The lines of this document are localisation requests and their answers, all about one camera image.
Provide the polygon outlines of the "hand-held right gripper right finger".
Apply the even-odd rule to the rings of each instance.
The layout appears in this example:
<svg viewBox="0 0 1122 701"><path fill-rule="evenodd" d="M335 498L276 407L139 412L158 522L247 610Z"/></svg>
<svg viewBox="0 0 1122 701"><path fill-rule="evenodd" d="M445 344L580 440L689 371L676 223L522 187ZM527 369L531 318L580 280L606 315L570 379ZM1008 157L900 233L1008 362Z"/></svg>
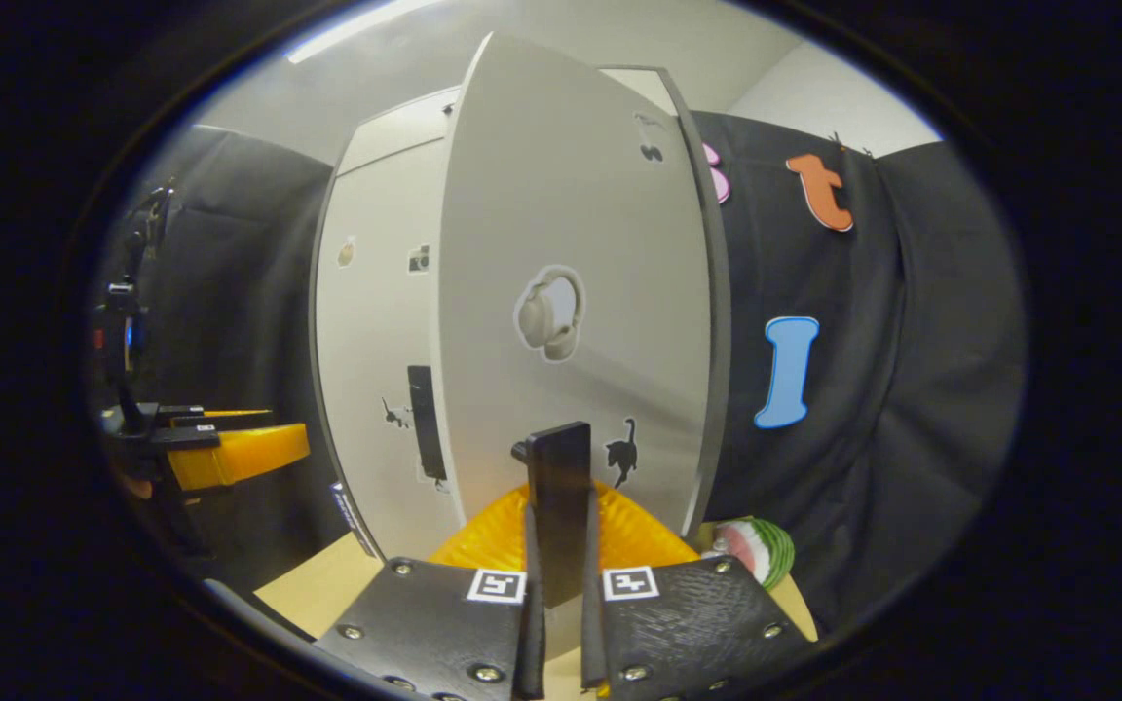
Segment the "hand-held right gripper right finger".
<svg viewBox="0 0 1122 701"><path fill-rule="evenodd" d="M809 646L793 542L773 524L721 523L700 555L597 485L586 535L580 683L600 700L732 700Z"/></svg>

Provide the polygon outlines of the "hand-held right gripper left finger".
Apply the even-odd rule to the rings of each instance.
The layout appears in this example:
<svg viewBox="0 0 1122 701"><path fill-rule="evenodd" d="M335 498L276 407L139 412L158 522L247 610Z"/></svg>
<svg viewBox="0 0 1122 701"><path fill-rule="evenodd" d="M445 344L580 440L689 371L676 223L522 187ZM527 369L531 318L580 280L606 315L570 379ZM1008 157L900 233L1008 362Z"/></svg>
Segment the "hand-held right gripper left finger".
<svg viewBox="0 0 1122 701"><path fill-rule="evenodd" d="M546 629L528 495L526 485L504 494L432 562L388 560L318 648L392 697L543 698Z"/></svg>

